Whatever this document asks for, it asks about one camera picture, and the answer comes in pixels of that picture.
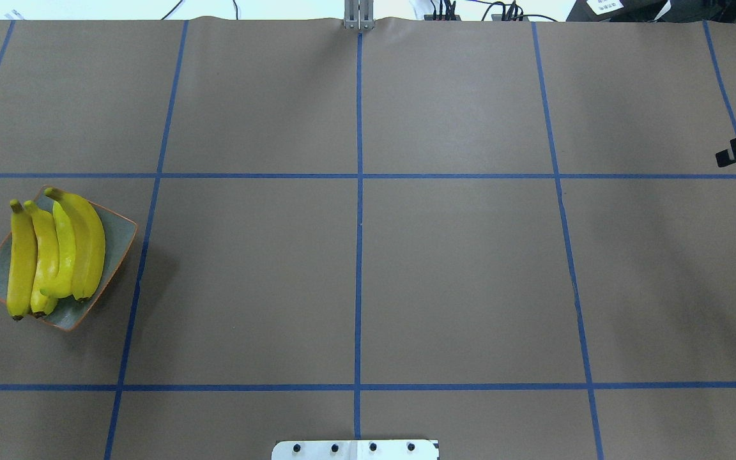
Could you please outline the yellow banana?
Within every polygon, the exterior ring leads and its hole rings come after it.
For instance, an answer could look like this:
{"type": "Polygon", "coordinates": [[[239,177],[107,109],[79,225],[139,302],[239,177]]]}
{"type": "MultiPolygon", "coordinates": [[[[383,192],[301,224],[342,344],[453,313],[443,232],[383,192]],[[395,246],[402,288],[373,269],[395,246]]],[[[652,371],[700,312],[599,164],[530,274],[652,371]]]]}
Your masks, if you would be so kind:
{"type": "Polygon", "coordinates": [[[76,260],[76,243],[72,220],[59,202],[54,202],[52,217],[58,245],[58,268],[52,279],[41,286],[43,295],[63,299],[72,295],[72,280],[76,260]]]}
{"type": "Polygon", "coordinates": [[[96,293],[104,271],[105,231],[93,204],[81,195],[47,187],[43,194],[61,206],[70,218],[74,237],[74,263],[69,286],[63,289],[62,273],[40,288],[43,295],[61,299],[72,295],[80,302],[88,301],[96,293]]]}
{"type": "Polygon", "coordinates": [[[31,314],[33,280],[37,268],[37,238],[32,219],[18,200],[10,201],[11,254],[6,308],[12,320],[31,314]]]}
{"type": "Polygon", "coordinates": [[[30,314],[41,318],[53,312],[58,304],[58,299],[41,292],[41,288],[49,285],[58,276],[58,234],[50,212],[41,209],[32,200],[24,202],[24,209],[32,221],[37,242],[37,262],[29,301],[30,314]]]}

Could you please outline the grey square plate orange rim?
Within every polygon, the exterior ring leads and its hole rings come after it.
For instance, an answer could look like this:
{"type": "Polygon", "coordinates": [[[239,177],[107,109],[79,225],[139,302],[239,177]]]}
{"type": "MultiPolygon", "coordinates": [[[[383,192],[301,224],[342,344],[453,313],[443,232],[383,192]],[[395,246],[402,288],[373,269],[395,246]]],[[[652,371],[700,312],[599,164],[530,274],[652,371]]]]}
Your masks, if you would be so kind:
{"type": "MultiPolygon", "coordinates": [[[[98,213],[105,231],[105,264],[100,285],[90,300],[79,302],[69,296],[58,301],[52,314],[39,318],[42,323],[65,332],[76,329],[90,311],[100,303],[100,298],[110,286],[115,273],[119,273],[137,235],[136,222],[96,202],[91,202],[91,205],[98,213]]],[[[6,291],[8,290],[11,239],[11,233],[8,233],[0,244],[0,303],[2,305],[6,303],[6,291]]]]}

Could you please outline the aluminium frame post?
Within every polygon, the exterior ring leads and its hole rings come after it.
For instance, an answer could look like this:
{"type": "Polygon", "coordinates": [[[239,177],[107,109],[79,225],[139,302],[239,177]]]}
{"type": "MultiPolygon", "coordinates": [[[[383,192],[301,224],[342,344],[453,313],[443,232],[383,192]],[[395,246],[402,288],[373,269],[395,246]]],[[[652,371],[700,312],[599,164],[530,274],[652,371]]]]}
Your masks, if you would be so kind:
{"type": "Polygon", "coordinates": [[[344,29],[360,32],[374,29],[376,18],[374,18],[373,0],[345,0],[344,1],[344,29]]]}

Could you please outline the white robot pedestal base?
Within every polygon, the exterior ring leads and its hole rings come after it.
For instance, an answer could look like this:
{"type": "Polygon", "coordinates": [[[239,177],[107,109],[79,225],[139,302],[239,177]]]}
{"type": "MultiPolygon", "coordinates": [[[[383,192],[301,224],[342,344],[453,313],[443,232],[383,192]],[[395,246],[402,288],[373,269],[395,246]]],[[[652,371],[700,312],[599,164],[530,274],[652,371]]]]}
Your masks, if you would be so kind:
{"type": "Polygon", "coordinates": [[[439,459],[437,440],[286,440],[272,459],[439,459]]]}

